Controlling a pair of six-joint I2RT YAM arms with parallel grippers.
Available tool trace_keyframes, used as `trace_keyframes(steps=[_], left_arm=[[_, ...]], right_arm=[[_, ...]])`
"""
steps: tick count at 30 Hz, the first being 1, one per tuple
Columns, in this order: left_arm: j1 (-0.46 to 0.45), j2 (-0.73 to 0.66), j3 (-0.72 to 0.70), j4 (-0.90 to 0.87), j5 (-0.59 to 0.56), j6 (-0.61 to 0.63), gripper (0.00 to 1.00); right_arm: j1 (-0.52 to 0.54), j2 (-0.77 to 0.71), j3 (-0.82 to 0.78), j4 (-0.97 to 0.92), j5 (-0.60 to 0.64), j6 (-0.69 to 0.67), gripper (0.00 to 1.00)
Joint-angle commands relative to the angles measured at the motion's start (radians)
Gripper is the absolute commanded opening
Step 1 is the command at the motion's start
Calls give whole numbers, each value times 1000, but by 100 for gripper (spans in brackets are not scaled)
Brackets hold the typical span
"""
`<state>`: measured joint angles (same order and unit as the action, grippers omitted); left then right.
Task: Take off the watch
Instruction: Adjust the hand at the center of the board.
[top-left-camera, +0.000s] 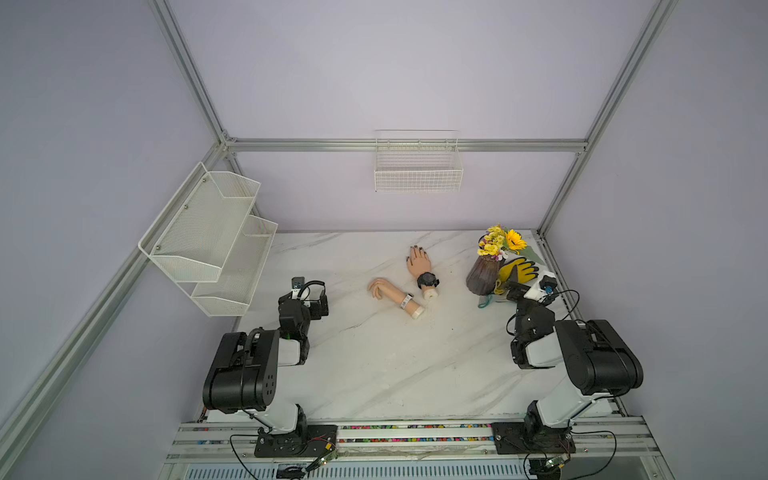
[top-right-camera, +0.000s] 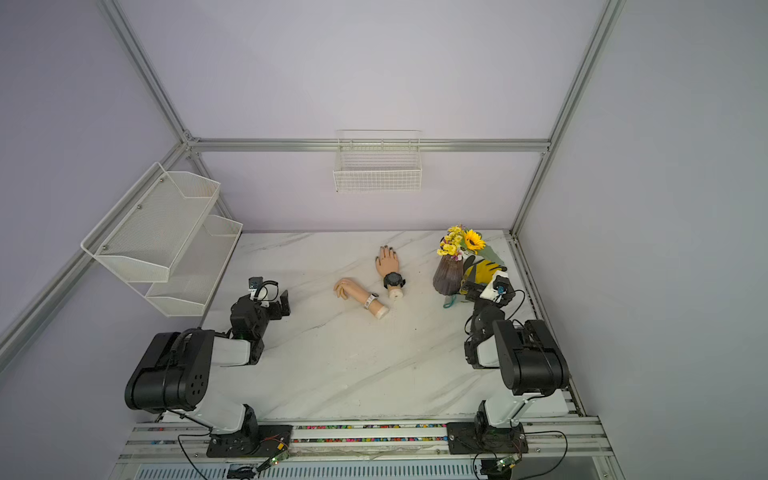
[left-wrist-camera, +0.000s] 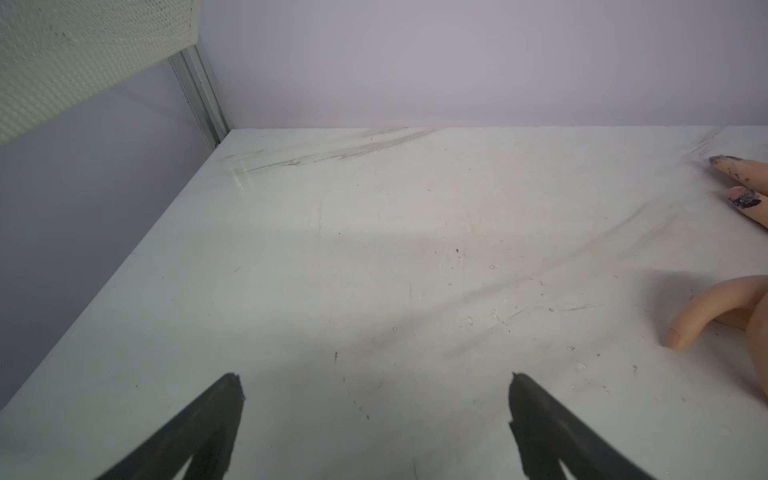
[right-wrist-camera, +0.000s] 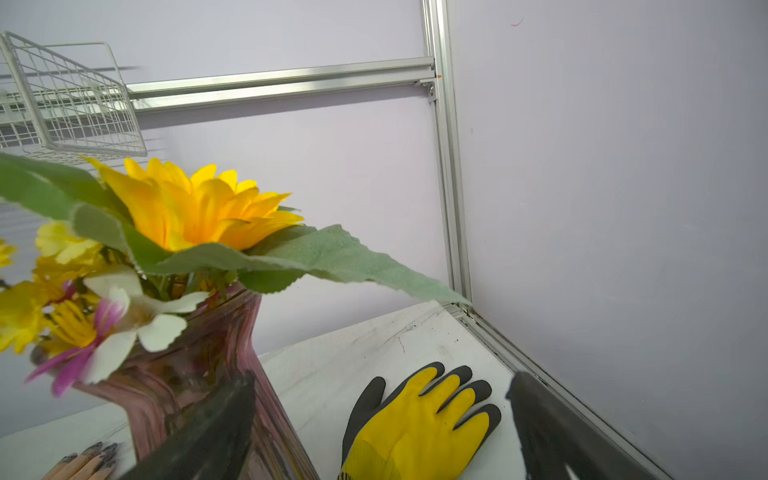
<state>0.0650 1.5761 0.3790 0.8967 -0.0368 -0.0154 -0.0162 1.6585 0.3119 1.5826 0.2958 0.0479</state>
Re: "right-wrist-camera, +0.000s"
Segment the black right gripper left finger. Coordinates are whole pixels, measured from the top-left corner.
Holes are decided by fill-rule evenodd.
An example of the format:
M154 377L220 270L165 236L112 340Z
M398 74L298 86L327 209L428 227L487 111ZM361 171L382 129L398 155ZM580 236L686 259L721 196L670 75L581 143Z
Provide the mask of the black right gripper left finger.
M255 416L255 375L240 373L192 411L190 421L123 475L125 479L236 479Z

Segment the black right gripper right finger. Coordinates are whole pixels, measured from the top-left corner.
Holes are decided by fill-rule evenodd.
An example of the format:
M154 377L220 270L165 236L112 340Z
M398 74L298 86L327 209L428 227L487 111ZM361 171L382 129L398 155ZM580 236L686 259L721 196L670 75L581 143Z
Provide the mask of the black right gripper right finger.
M515 373L506 398L528 479L654 477L534 375Z

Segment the mannequin hand with dark nails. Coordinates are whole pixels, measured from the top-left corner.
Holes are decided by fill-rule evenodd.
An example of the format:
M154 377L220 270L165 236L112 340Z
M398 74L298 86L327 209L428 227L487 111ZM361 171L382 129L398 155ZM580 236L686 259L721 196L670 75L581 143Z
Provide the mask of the mannequin hand with dark nails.
M117 465L119 443L98 442L63 457L43 477L43 480L105 480Z

